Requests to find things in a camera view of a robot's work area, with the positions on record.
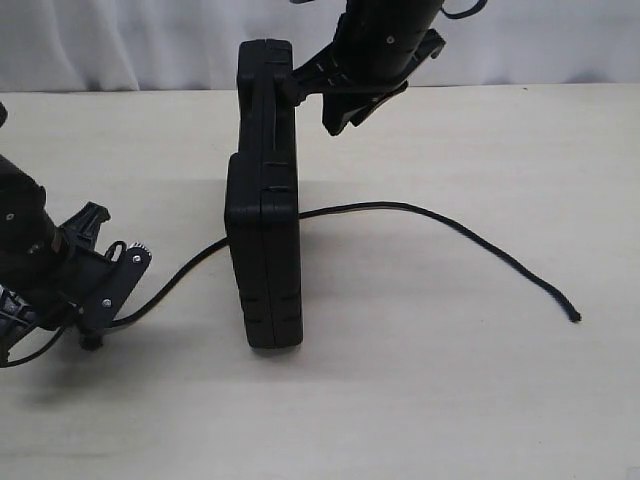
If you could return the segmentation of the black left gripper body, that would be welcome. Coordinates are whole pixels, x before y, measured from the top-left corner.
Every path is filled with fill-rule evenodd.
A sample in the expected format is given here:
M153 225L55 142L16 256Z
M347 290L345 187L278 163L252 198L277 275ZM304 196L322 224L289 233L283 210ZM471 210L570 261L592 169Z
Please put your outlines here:
M1 285L27 304L21 320L54 330L113 270L94 250L110 214L89 202L59 226L44 210L7 215L1 214Z

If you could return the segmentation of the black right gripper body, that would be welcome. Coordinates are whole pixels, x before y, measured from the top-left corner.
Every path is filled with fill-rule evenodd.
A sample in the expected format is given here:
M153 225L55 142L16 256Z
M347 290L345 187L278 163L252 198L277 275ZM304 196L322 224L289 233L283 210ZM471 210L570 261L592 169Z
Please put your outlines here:
M445 40L432 28L435 12L344 12L332 49L345 83L326 93L388 92L426 60L436 57Z

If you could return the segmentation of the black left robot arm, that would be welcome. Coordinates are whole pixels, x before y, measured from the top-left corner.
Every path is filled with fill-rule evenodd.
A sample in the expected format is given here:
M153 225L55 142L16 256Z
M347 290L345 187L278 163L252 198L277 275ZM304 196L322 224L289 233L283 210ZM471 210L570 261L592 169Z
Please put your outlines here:
M40 321L52 330L73 315L83 332L100 332L107 320L98 291L111 262L95 251L109 211L89 202L60 225L46 211L47 192L7 157L1 158L1 310Z

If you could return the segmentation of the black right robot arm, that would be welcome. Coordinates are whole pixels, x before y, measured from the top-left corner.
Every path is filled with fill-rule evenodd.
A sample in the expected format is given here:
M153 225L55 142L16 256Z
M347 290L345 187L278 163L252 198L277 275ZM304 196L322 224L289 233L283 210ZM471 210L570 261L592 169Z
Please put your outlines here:
M441 1L349 1L332 40L283 81L295 106L323 97L322 123L332 136L361 125L403 93L409 77L445 40L431 28Z

